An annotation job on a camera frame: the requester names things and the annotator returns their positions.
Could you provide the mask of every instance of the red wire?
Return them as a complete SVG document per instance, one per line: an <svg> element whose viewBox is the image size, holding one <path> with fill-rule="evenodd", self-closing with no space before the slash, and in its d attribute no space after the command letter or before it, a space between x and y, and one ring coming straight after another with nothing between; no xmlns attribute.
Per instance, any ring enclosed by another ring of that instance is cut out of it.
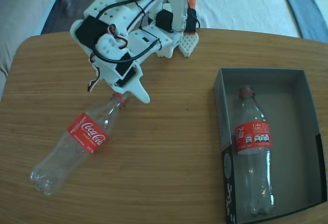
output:
<svg viewBox="0 0 328 224"><path fill-rule="evenodd" d="M116 35L114 33L114 30L116 29L116 26L114 24L109 25L107 29L108 29L108 32L114 36L115 40L123 40L125 42L125 45L118 47L119 49L124 49L128 46L129 41L126 38Z"/></svg>

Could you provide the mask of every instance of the robotic arm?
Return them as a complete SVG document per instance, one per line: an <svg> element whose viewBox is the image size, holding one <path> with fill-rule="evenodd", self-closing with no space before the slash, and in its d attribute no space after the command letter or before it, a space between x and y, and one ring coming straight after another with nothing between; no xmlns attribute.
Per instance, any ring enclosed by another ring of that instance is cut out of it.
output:
<svg viewBox="0 0 328 224"><path fill-rule="evenodd" d="M196 19L195 13L188 0L168 0L169 10L163 9L164 1L96 0L85 10L85 19L72 25L72 37L96 70L97 78L90 81L88 91L105 80L114 91L131 92L147 104L150 98L140 83L142 62L152 53L171 58L177 46L190 56L198 35L184 32L187 20ZM150 25L132 31L148 12Z"/></svg>

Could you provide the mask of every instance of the plastic bottle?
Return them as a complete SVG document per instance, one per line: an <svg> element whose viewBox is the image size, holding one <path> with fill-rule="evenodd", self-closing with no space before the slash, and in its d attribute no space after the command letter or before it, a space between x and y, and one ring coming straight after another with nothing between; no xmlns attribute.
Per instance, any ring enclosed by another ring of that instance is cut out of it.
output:
<svg viewBox="0 0 328 224"><path fill-rule="evenodd" d="M243 178L243 216L269 214L274 205L270 180L271 136L267 119L251 86L239 90L241 117L235 129Z"/></svg>
<svg viewBox="0 0 328 224"><path fill-rule="evenodd" d="M126 95L114 94L109 102L82 113L58 140L55 148L31 172L37 190L52 195L69 173L87 159L111 133Z"/></svg>

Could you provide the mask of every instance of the red bottle label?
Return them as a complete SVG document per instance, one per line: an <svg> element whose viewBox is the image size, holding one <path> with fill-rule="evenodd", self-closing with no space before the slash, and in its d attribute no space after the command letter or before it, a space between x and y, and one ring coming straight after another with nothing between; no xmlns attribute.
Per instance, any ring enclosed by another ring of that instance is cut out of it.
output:
<svg viewBox="0 0 328 224"><path fill-rule="evenodd" d="M107 134L86 113L82 113L67 132L90 154L107 139Z"/></svg>
<svg viewBox="0 0 328 224"><path fill-rule="evenodd" d="M235 129L237 150L256 147L271 147L271 136L267 121L242 124Z"/></svg>

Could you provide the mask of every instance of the cardboard box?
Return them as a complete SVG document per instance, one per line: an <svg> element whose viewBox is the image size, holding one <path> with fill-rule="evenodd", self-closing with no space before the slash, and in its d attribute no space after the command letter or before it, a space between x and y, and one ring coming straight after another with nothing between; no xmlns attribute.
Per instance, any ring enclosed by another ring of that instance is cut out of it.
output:
<svg viewBox="0 0 328 224"><path fill-rule="evenodd" d="M234 129L239 122L242 85L252 85L272 138L269 215L243 216L244 184ZM214 84L223 160L227 224L254 223L289 215L327 201L318 121L305 72L287 69L221 69Z"/></svg>

